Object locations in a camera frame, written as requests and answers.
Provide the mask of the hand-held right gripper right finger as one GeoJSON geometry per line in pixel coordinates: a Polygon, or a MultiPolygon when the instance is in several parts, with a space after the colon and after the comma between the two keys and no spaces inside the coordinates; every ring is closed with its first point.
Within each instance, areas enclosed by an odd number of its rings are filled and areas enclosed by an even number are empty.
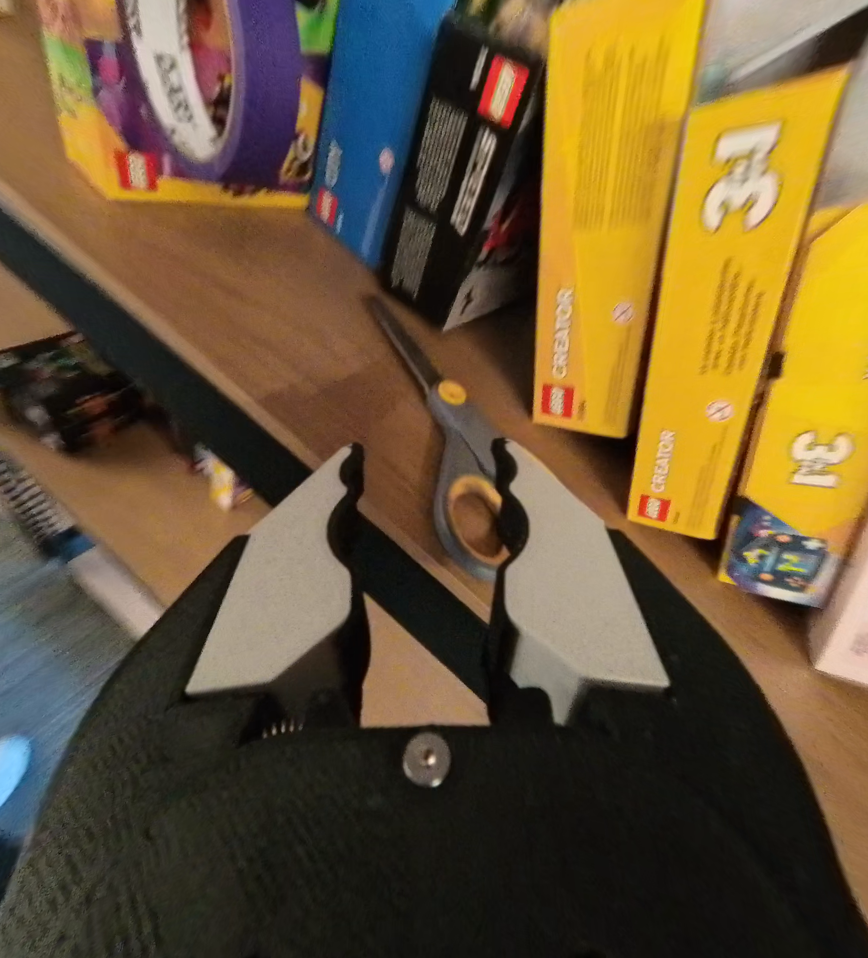
{"type": "Polygon", "coordinates": [[[519,443],[493,445],[500,530],[488,669],[546,698],[556,725],[596,690],[664,694],[669,676],[601,517],[519,443]]]}

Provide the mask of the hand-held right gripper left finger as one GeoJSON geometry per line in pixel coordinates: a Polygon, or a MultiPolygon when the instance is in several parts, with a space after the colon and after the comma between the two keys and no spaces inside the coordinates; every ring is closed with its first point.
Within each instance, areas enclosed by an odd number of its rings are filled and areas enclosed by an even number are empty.
{"type": "Polygon", "coordinates": [[[360,722],[371,658],[353,569],[364,460],[360,444],[342,447],[248,533],[188,699],[260,694],[297,722],[339,702],[360,722]]]}

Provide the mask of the grey yellow scissors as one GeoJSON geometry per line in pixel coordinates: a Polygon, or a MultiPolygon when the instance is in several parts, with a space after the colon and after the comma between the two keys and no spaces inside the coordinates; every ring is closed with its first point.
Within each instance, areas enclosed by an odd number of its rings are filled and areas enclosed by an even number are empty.
{"type": "Polygon", "coordinates": [[[509,551],[501,542],[489,551],[487,545],[468,541],[458,507],[464,499],[473,499],[496,525],[502,502],[492,446],[500,434],[469,399],[464,386],[435,367],[380,295],[367,295],[363,302],[418,381],[428,411],[440,427],[443,447],[432,503],[433,526],[440,544],[466,573],[492,583],[509,551]]]}

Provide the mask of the spider toy box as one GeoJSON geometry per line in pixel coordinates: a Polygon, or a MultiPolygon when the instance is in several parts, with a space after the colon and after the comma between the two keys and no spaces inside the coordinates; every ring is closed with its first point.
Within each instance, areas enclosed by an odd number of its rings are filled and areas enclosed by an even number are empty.
{"type": "Polygon", "coordinates": [[[295,139],[272,188],[214,185],[167,174],[153,150],[125,139],[138,119],[122,64],[117,2],[39,1],[42,49],[67,159],[106,198],[302,209],[308,203],[339,3],[293,2],[307,63],[295,139]]]}

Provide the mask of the purple masking tape roll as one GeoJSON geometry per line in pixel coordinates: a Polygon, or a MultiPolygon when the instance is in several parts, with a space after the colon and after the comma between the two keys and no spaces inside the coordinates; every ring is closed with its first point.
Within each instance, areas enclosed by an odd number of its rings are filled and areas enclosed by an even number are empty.
{"type": "Polygon", "coordinates": [[[117,2],[132,147],[167,174],[272,188],[307,63],[293,2],[117,2]]]}

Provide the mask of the small yellow white box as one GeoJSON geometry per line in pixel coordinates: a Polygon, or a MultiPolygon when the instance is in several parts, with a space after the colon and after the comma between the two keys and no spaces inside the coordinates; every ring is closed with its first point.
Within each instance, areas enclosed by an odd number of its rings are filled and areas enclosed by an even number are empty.
{"type": "Polygon", "coordinates": [[[222,510],[231,511],[254,498],[253,490],[201,443],[192,447],[192,470],[206,481],[211,500],[222,510]]]}

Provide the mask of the black metal shelf rack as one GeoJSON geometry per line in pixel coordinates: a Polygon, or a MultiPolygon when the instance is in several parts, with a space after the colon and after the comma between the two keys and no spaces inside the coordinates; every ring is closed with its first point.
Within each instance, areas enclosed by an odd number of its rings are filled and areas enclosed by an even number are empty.
{"type": "MultiPolygon", "coordinates": [[[[100,349],[122,372],[152,389],[196,437],[227,453],[225,462],[270,506],[311,468],[257,423],[206,373],[143,330],[100,285],[68,265],[0,206],[0,261],[100,349]]],[[[360,502],[354,551],[366,594],[384,614],[373,631],[366,684],[367,725],[483,725],[485,681],[475,662],[482,618],[380,530],[360,502]]]]}

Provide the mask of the dark toy box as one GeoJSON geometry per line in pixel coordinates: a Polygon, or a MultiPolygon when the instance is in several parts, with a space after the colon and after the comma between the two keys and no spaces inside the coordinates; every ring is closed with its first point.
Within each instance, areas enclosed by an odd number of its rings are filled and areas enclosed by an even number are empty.
{"type": "Polygon", "coordinates": [[[78,332],[0,351],[0,405],[48,449],[79,453],[139,422],[146,401],[78,332]]]}

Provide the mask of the yellow toy box space picture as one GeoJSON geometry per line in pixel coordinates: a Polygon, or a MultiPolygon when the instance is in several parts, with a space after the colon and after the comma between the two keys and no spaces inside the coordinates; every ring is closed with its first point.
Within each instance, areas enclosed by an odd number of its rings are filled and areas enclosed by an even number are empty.
{"type": "Polygon", "coordinates": [[[821,607],[868,506],[868,201],[812,217],[771,350],[717,577],[821,607]]]}

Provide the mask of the yellow Creator boxes pile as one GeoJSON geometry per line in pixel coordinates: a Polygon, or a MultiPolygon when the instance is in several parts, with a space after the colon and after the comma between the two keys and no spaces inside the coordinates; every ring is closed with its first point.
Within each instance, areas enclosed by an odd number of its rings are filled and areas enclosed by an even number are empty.
{"type": "Polygon", "coordinates": [[[533,419],[620,439],[707,3],[565,2],[549,24],[533,419]]]}

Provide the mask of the small black toy box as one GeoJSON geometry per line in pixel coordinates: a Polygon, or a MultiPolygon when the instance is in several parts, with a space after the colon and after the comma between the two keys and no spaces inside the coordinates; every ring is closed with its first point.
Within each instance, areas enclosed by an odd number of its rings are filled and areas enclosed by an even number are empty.
{"type": "Polygon", "coordinates": [[[380,268],[442,330],[536,293],[545,73],[473,17],[442,19],[380,268]]]}

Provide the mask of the blue toy box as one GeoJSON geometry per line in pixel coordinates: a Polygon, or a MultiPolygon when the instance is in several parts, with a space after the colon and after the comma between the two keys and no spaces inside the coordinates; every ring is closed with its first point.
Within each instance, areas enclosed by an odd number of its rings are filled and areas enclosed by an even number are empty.
{"type": "Polygon", "coordinates": [[[308,209],[380,267],[449,1],[341,1],[308,209]]]}

